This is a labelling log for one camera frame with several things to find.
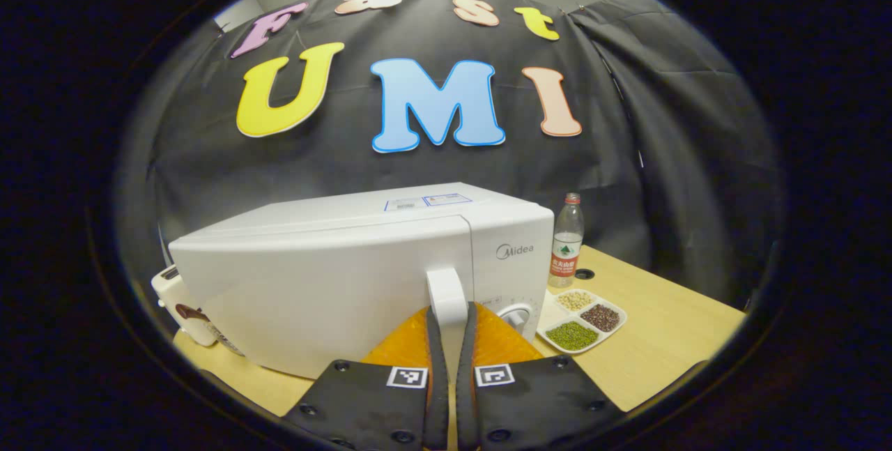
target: black backdrop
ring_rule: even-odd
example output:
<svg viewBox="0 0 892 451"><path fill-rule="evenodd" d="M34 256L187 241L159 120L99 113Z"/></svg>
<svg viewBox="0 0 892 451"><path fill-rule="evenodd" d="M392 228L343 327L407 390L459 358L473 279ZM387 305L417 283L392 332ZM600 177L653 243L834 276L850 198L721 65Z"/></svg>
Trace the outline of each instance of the black backdrop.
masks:
<svg viewBox="0 0 892 451"><path fill-rule="evenodd" d="M251 22L224 35L210 26L143 95L123 147L118 244L148 296L164 267L160 241L264 204L329 194L463 181L551 207L583 196L585 242L729 305L742 307L781 229L780 178L762 114L722 54L656 0L605 0L567 15L529 0L484 0L495 28L460 20L452 0L335 15L343 0L306 1L254 51L229 58ZM560 40L533 35L517 6L554 19ZM236 108L243 75L262 61L292 60L270 104L300 88L306 48L343 42L325 98L298 127L243 136ZM409 152L377 153L381 82L369 66L411 58L442 85L457 61L495 68L500 146L426 139ZM558 70L575 137L541 132L541 103L524 67ZM414 119L410 126L421 130ZM449 135L459 126L452 121Z"/></svg>

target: purple letter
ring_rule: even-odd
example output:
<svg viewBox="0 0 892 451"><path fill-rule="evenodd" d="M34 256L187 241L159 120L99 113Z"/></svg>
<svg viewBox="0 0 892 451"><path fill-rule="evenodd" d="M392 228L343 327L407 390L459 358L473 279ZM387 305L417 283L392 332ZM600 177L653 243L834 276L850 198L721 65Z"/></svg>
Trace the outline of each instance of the purple letter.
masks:
<svg viewBox="0 0 892 451"><path fill-rule="evenodd" d="M288 8L278 10L276 13L264 15L258 20L255 20L254 28L248 33L248 37L245 38L245 41L242 42L242 47L236 48L232 53L232 58L235 59L236 57L239 57L239 55L252 51L259 47L259 45L267 43L267 40L269 39L267 38L267 32L274 33L279 31L283 28L284 23L288 22L288 19L291 18L292 13L299 13L306 8L306 3L297 3L295 6L289 6Z"/></svg>

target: midea logo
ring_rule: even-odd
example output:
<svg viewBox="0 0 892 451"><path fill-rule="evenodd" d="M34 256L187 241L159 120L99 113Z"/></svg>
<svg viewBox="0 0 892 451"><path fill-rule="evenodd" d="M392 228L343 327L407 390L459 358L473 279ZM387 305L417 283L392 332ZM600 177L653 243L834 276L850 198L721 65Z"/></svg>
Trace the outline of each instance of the midea logo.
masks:
<svg viewBox="0 0 892 451"><path fill-rule="evenodd" d="M512 255L528 253L531 251L532 245L529 245L529 247L511 247L510 244L502 244L496 249L496 257L499 259L507 259L512 257Z"/></svg>

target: label sticker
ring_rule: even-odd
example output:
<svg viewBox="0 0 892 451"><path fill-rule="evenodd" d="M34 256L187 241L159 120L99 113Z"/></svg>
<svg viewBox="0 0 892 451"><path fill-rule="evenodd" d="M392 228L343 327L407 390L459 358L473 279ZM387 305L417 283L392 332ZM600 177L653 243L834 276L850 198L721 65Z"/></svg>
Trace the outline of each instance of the label sticker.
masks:
<svg viewBox="0 0 892 451"><path fill-rule="evenodd" d="M423 198L399 198L398 200L388 200L385 204L385 212L390 211L404 211L407 209L418 209L420 207L427 207L427 204L424 203Z"/></svg>
<svg viewBox="0 0 892 451"><path fill-rule="evenodd" d="M501 305L501 296L495 296L495 298L485 299L480 302L481 305L486 306L487 308L493 309L494 307Z"/></svg>
<svg viewBox="0 0 892 451"><path fill-rule="evenodd" d="M576 273L576 260L583 242L561 242L554 239L551 246L551 274L558 277L571 277Z"/></svg>
<svg viewBox="0 0 892 451"><path fill-rule="evenodd" d="M426 388L427 368L393 366L387 385L398 388Z"/></svg>
<svg viewBox="0 0 892 451"><path fill-rule="evenodd" d="M428 206L448 206L448 204L464 204L471 202L470 198L462 197L458 193L434 194L432 197L424 197L424 203Z"/></svg>
<svg viewBox="0 0 892 451"><path fill-rule="evenodd" d="M492 385L507 385L514 383L514 375L511 366L507 363L496 365L480 365L474 368L477 374L478 387L491 387Z"/></svg>

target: letter m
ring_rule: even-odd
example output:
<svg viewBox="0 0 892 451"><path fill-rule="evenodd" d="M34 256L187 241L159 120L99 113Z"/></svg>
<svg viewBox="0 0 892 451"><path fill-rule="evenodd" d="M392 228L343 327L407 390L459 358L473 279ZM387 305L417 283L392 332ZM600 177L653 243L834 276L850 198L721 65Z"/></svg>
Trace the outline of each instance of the letter m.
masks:
<svg viewBox="0 0 892 451"><path fill-rule="evenodd" d="M381 77L383 99L381 133L372 139L376 152L394 153L418 146L418 133L408 127L410 110L436 146L446 140L456 109L461 121L453 137L460 145L495 146L504 142L505 131L496 123L490 92L493 66L459 61L442 88L413 59L377 61L371 70Z"/></svg>

